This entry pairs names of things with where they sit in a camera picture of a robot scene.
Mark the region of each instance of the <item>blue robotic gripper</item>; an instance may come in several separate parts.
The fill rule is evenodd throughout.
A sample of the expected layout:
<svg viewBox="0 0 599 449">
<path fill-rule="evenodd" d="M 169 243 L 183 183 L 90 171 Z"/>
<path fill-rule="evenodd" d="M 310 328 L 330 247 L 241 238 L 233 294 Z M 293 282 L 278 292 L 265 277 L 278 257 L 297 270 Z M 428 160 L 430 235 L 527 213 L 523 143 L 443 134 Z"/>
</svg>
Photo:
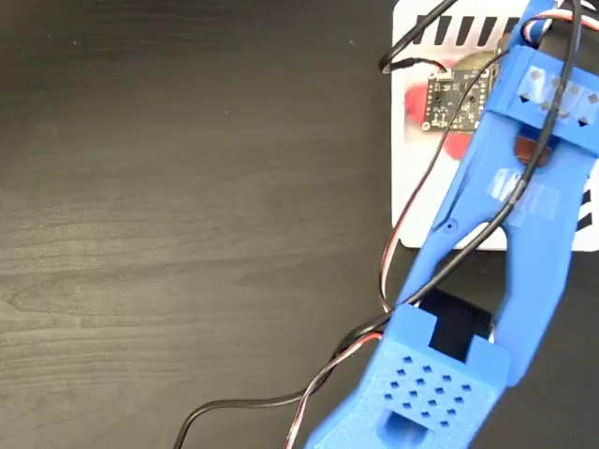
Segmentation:
<svg viewBox="0 0 599 449">
<path fill-rule="evenodd" d="M 428 281 L 441 259 L 502 206 L 523 171 L 518 137 L 536 139 L 563 62 L 525 45 L 521 24 L 553 7 L 533 0 L 430 233 L 399 295 Z M 391 318 L 355 392 L 306 449 L 463 449 L 508 386 L 526 374 L 566 283 L 580 200 L 599 156 L 599 79 L 576 68 L 549 143 L 524 196 L 503 224 L 506 293 L 493 342 L 474 335 L 463 360 L 431 346 L 438 316 L 411 305 Z"/>
</svg>

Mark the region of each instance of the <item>wood grain surface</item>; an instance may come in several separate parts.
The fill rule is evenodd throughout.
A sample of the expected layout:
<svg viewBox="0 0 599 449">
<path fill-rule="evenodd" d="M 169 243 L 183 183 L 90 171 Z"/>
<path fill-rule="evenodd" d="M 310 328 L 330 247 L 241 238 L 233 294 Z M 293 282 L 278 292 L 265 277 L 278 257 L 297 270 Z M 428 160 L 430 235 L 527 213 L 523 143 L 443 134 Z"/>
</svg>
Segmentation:
<svg viewBox="0 0 599 449">
<path fill-rule="evenodd" d="M 204 400 L 304 386 L 378 312 L 392 2 L 0 6 L 0 447 L 169 449 Z M 596 262 L 575 257 L 476 448 L 595 447 Z M 477 254 L 447 287 L 496 305 L 502 263 Z M 186 448 L 281 447 L 292 412 L 207 415 Z"/>
</svg>

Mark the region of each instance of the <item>cable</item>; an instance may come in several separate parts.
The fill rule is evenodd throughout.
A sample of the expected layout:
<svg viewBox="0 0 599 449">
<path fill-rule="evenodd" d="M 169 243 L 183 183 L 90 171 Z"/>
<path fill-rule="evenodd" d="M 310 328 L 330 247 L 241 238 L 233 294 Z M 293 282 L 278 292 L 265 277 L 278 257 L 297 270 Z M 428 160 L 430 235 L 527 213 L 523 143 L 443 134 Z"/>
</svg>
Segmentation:
<svg viewBox="0 0 599 449">
<path fill-rule="evenodd" d="M 572 70 L 574 69 L 575 60 L 577 56 L 577 48 L 578 42 L 580 40 L 580 34 L 582 31 L 582 6 L 580 4 L 580 0 L 573 1 L 574 6 L 574 20 L 572 27 L 572 36 L 570 38 L 570 42 L 568 44 L 568 51 L 566 53 L 565 62 L 563 63 L 562 74 L 560 76 L 560 81 L 555 89 L 555 95 L 553 96 L 553 100 L 551 101 L 551 106 L 549 108 L 549 112 L 547 118 L 545 119 L 545 123 L 543 123 L 543 128 L 541 128 L 541 132 L 539 134 L 539 139 L 536 142 L 536 147 L 534 148 L 533 156 L 531 157 L 528 165 L 524 169 L 522 176 L 517 182 L 514 190 L 511 192 L 507 200 L 504 202 L 502 208 L 497 212 L 495 217 L 485 226 L 485 228 L 470 242 L 468 243 L 463 250 L 461 250 L 455 257 L 453 257 L 437 274 L 435 274 L 427 283 L 425 283 L 418 291 L 412 294 L 408 299 L 404 301 L 406 304 L 415 304 L 422 297 L 424 297 L 427 293 L 429 293 L 433 288 L 435 288 L 441 281 L 443 281 L 449 274 L 451 274 L 458 265 L 471 253 L 474 252 L 480 244 L 485 241 L 497 228 L 499 228 L 504 221 L 505 218 L 510 214 L 510 212 L 516 206 L 518 200 L 522 197 L 528 184 L 533 177 L 534 171 L 536 170 L 541 157 L 543 156 L 543 151 L 547 147 L 549 142 L 549 138 L 551 137 L 551 133 L 553 132 L 553 128 L 555 127 L 555 123 L 557 122 L 558 114 L 560 111 L 560 105 L 562 104 L 563 93 L 565 92 L 568 80 L 570 79 L 570 75 L 572 74 Z"/>
<path fill-rule="evenodd" d="M 395 71 L 395 70 L 399 70 L 399 69 L 403 69 L 403 68 L 409 68 L 416 64 L 434 65 L 434 66 L 438 67 L 439 70 L 441 70 L 444 73 L 447 71 L 447 67 L 445 67 L 443 64 L 441 64 L 439 61 L 435 61 L 434 59 L 427 59 L 427 58 L 402 59 L 401 61 L 398 61 L 397 63 L 391 63 L 391 71 Z"/>
<path fill-rule="evenodd" d="M 531 17 L 528 21 L 522 24 L 522 27 L 520 28 L 520 35 L 525 41 L 527 41 L 529 44 L 533 46 L 536 46 L 538 44 L 538 42 L 533 41 L 533 28 L 540 21 L 545 21 L 545 24 L 543 25 L 543 29 L 541 31 L 542 36 L 549 29 L 553 21 L 571 22 L 572 11 L 569 11 L 567 9 L 550 9 L 548 11 L 544 11 L 540 14 L 537 14 L 534 17 Z M 585 28 L 589 28 L 590 30 L 599 31 L 599 21 L 592 17 L 582 16 L 582 25 Z"/>
<path fill-rule="evenodd" d="M 597 8 L 595 7 L 595 5 L 587 0 L 580 0 L 580 4 L 585 7 L 586 9 L 590 9 L 591 11 L 596 11 Z"/>
<path fill-rule="evenodd" d="M 441 154 L 441 151 L 443 150 L 443 145 L 446 142 L 447 136 L 449 136 L 449 133 L 451 132 L 451 124 L 453 124 L 453 122 L 458 118 L 458 115 L 460 114 L 461 106 L 463 105 L 464 101 L 466 101 L 468 94 L 470 93 L 472 88 L 476 86 L 476 84 L 480 80 L 480 77 L 482 77 L 483 74 L 487 70 L 489 70 L 494 64 L 496 64 L 501 58 L 503 58 L 507 54 L 508 54 L 508 51 L 504 51 L 502 53 L 495 55 L 493 58 L 491 58 L 485 65 L 483 65 L 481 67 L 481 69 L 478 71 L 476 76 L 470 81 L 470 83 L 466 87 L 466 92 L 461 97 L 460 101 L 458 102 L 458 105 L 456 106 L 456 109 L 453 112 L 453 115 L 449 119 L 447 127 L 446 127 L 445 131 L 443 132 L 443 134 L 441 135 L 441 139 L 439 140 L 439 143 L 437 144 L 437 148 L 435 149 L 435 151 L 432 155 L 432 158 L 429 161 L 429 164 L 427 165 L 427 168 L 424 170 L 424 173 L 423 173 L 422 177 L 420 178 L 420 181 L 418 181 L 418 184 L 416 185 L 415 189 L 410 194 L 410 197 L 408 198 L 405 206 L 402 209 L 402 212 L 400 213 L 400 218 L 398 219 L 397 223 L 393 227 L 391 236 L 389 237 L 389 240 L 387 242 L 385 250 L 383 251 L 383 257 L 381 259 L 381 267 L 378 272 L 379 299 L 381 301 L 381 305 L 383 306 L 383 311 L 385 311 L 385 312 L 389 312 L 389 311 L 393 310 L 393 307 L 389 304 L 389 302 L 387 300 L 387 276 L 389 273 L 389 269 L 391 267 L 391 262 L 393 261 L 393 255 L 395 254 L 395 251 L 397 250 L 397 246 L 400 242 L 400 228 L 402 227 L 405 217 L 407 216 L 407 214 L 408 214 L 409 210 L 411 209 L 417 196 L 420 194 L 422 187 L 424 187 L 424 184 L 427 182 L 429 176 L 431 175 L 432 170 L 434 169 L 434 166 L 437 163 L 437 160 L 439 159 L 439 155 Z"/>
<path fill-rule="evenodd" d="M 422 21 L 419 25 L 414 27 L 412 30 L 406 34 L 400 41 L 387 52 L 386 56 L 381 60 L 381 68 L 384 73 L 389 73 L 386 69 L 387 65 L 391 64 L 391 60 L 401 52 L 409 43 L 414 40 L 414 38 L 423 31 L 427 26 L 429 26 L 437 17 L 439 17 L 443 12 L 445 12 L 449 7 L 451 7 L 457 0 L 445 0 L 438 7 L 434 8 L 429 16 L 425 17 L 425 20 Z M 539 139 L 537 141 L 536 148 L 534 150 L 533 156 L 527 165 L 524 173 L 522 174 L 519 182 L 517 183 L 515 189 L 512 191 L 508 199 L 505 201 L 503 207 L 497 213 L 495 218 L 483 229 L 478 236 L 475 237 L 465 248 L 462 250 L 456 257 L 454 257 L 445 267 L 441 269 L 441 271 L 435 275 L 429 282 L 423 285 L 416 293 L 411 295 L 404 303 L 414 304 L 418 302 L 424 295 L 426 295 L 432 288 L 434 288 L 439 282 L 441 282 L 446 276 L 448 276 L 454 269 L 457 267 L 463 259 L 465 259 L 470 253 L 472 253 L 475 248 L 478 247 L 480 243 L 482 243 L 492 232 L 494 232 L 503 222 L 504 218 L 509 215 L 511 210 L 516 205 L 519 198 L 525 192 L 531 178 L 533 177 L 534 170 L 539 164 L 541 156 L 543 155 L 543 150 L 547 146 L 548 140 L 551 136 L 553 127 L 557 121 L 560 104 L 562 103 L 563 93 L 567 84 L 567 81 L 572 73 L 574 68 L 576 53 L 577 53 L 577 45 L 580 40 L 580 32 L 581 32 L 581 22 L 582 22 L 582 12 L 580 0 L 574 0 L 574 19 L 573 19 L 573 34 L 570 40 L 566 61 L 563 65 L 562 76 L 560 82 L 556 88 L 556 93 L 553 97 L 553 101 L 551 107 L 549 109 L 548 116 L 544 123 L 543 129 L 539 135 Z M 414 34 L 409 40 L 406 37 L 410 34 Z M 505 55 L 505 53 L 501 53 L 496 58 Z M 338 346 L 338 350 L 335 351 L 335 354 L 331 358 L 331 361 L 314 377 L 308 388 L 298 392 L 296 394 L 282 396 L 279 398 L 270 398 L 270 399 L 230 399 L 230 400 L 216 400 L 212 402 L 208 402 L 201 407 L 197 408 L 193 412 L 187 416 L 187 418 L 183 421 L 179 434 L 177 435 L 177 439 L 173 446 L 173 449 L 182 449 L 185 437 L 191 425 L 198 419 L 202 414 L 207 413 L 211 410 L 216 409 L 225 409 L 225 408 L 241 408 L 241 409 L 266 409 L 273 407 L 282 407 L 285 405 L 289 405 L 292 403 L 299 402 L 300 405 L 303 405 L 303 410 L 305 410 L 305 401 L 307 398 L 315 393 L 329 378 L 332 370 L 342 363 L 348 356 L 353 354 L 366 340 L 369 340 L 367 336 L 369 333 L 373 332 L 375 329 L 384 326 L 391 316 L 391 312 L 386 312 L 385 314 L 379 315 L 372 320 L 369 320 L 364 325 L 359 326 L 353 329 L 350 333 L 343 338 L 342 342 Z M 355 339 L 353 343 L 347 345 L 347 343 Z"/>
<path fill-rule="evenodd" d="M 318 386 L 318 383 L 325 378 L 335 367 L 343 363 L 353 354 L 355 354 L 365 343 L 373 340 L 381 340 L 383 338 L 383 334 L 379 332 L 373 332 L 371 334 L 367 334 L 363 336 L 361 339 L 357 340 L 351 346 L 349 346 L 345 351 L 340 353 L 333 360 L 328 362 L 325 367 L 323 367 L 312 379 L 306 391 L 303 393 L 301 400 L 299 401 L 298 409 L 296 410 L 296 414 L 291 422 L 291 427 L 289 432 L 287 433 L 287 438 L 285 440 L 284 449 L 292 449 L 293 445 L 298 437 L 298 432 L 300 431 L 301 422 L 303 421 L 303 416 L 306 413 L 306 406 L 308 404 L 308 399 Z"/>
<path fill-rule="evenodd" d="M 388 75 L 396 68 L 404 68 L 397 66 L 397 64 L 401 64 L 402 61 L 393 63 L 395 57 L 404 51 L 406 47 L 420 35 L 420 33 L 423 33 L 424 30 L 431 26 L 434 21 L 441 17 L 441 15 L 450 9 L 457 1 L 458 0 L 444 0 L 439 5 L 431 9 L 431 11 L 424 16 L 420 22 L 414 25 L 405 35 L 403 35 L 403 37 L 398 40 L 395 45 L 390 48 L 381 58 L 381 61 L 379 62 L 379 69 L 381 72 Z"/>
<path fill-rule="evenodd" d="M 335 352 L 330 358 L 330 362 L 334 361 L 337 357 L 342 355 L 343 352 L 345 352 L 358 340 L 364 338 L 364 336 L 372 334 L 373 332 L 381 331 L 382 327 L 387 324 L 389 317 L 390 314 L 375 316 L 373 319 L 349 331 L 347 335 L 345 335 L 345 337 L 343 337 L 343 339 L 337 345 Z M 313 391 L 311 391 L 310 395 L 316 393 L 322 387 L 322 385 L 324 385 L 324 383 L 329 379 L 331 374 L 332 369 L 329 369 L 329 371 L 318 380 L 316 386 L 313 388 Z M 206 402 L 205 404 L 202 404 L 201 406 L 193 410 L 191 413 L 189 413 L 189 415 L 184 419 L 177 434 L 175 443 L 173 444 L 173 449 L 183 448 L 183 444 L 185 442 L 185 438 L 187 437 L 187 433 L 189 432 L 190 427 L 200 416 L 207 412 L 219 409 L 259 410 L 284 407 L 286 405 L 291 405 L 300 402 L 301 399 L 305 396 L 305 392 L 306 390 L 304 389 L 296 393 L 280 396 L 277 398 L 222 399 Z"/>
</svg>

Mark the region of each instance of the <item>black stripe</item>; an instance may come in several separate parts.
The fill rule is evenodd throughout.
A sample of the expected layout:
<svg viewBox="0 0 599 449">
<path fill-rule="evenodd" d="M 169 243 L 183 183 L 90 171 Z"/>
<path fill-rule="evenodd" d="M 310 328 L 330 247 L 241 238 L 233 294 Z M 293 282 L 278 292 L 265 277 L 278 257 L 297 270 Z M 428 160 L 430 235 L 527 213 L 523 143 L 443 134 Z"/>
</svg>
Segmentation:
<svg viewBox="0 0 599 449">
<path fill-rule="evenodd" d="M 478 38 L 478 47 L 484 47 L 489 41 L 490 34 L 493 32 L 493 28 L 497 23 L 496 17 L 487 17 L 483 23 L 483 27 L 480 30 L 480 37 Z"/>
<path fill-rule="evenodd" d="M 582 204 L 587 204 L 591 202 L 591 191 L 587 190 L 582 196 Z"/>
<path fill-rule="evenodd" d="M 514 30 L 514 27 L 516 26 L 518 21 L 518 17 L 510 17 L 507 23 L 505 24 L 504 34 L 509 35 Z"/>
<path fill-rule="evenodd" d="M 416 23 L 421 23 L 422 21 L 424 21 L 425 16 L 418 16 L 416 17 Z M 422 37 L 424 37 L 424 31 L 422 33 L 420 33 L 418 36 L 416 36 L 416 38 L 414 39 L 414 43 L 416 45 L 418 45 L 420 42 L 422 42 Z"/>
<path fill-rule="evenodd" d="M 577 231 L 585 229 L 589 226 L 592 226 L 592 214 L 591 213 L 585 215 L 582 219 L 578 220 Z"/>
<path fill-rule="evenodd" d="M 466 43 L 466 39 L 470 34 L 472 23 L 475 21 L 474 16 L 466 16 L 461 20 L 460 31 L 458 32 L 458 38 L 456 39 L 456 45 L 461 47 Z"/>
<path fill-rule="evenodd" d="M 441 16 L 439 26 L 437 27 L 437 35 L 434 37 L 434 45 L 441 45 L 446 39 L 447 30 L 451 24 L 451 16 Z"/>
</svg>

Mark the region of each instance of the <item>blue plastic part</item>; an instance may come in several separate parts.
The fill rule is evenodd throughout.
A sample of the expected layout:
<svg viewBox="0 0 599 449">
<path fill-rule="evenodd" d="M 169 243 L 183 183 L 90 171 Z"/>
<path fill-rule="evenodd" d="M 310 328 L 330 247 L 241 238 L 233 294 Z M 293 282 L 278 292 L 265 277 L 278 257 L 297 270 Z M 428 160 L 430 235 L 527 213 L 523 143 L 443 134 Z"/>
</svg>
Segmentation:
<svg viewBox="0 0 599 449">
<path fill-rule="evenodd" d="M 436 317 L 400 306 L 358 390 L 309 449 L 467 447 L 505 389 L 509 353 L 475 337 L 466 363 L 429 347 Z"/>
<path fill-rule="evenodd" d="M 552 0 L 533 0 L 520 24 Z M 516 185 L 519 136 L 536 138 L 562 62 L 520 45 L 510 54 L 469 151 L 398 298 L 422 286 L 462 239 L 488 222 Z M 546 165 L 504 222 L 508 237 L 504 302 L 494 344 L 474 337 L 465 363 L 432 349 L 436 318 L 402 305 L 358 389 L 312 435 L 307 449 L 463 449 L 506 386 L 528 370 L 562 296 L 580 199 L 599 157 L 599 79 L 575 69 Z"/>
</svg>

